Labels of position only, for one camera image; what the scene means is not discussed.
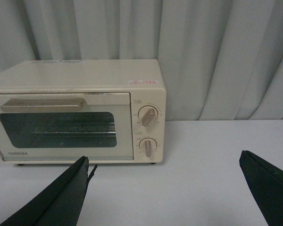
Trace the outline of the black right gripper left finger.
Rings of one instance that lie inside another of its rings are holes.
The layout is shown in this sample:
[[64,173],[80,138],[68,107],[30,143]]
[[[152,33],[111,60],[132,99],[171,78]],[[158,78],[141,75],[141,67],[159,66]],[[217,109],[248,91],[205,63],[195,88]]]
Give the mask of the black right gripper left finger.
[[76,226],[97,165],[81,157],[2,226]]

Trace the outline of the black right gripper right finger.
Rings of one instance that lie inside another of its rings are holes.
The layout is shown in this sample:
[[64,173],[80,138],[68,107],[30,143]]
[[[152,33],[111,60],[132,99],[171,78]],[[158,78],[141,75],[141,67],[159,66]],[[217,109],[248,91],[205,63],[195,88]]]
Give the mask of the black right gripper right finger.
[[239,164],[267,224],[283,226],[283,170],[244,150]]

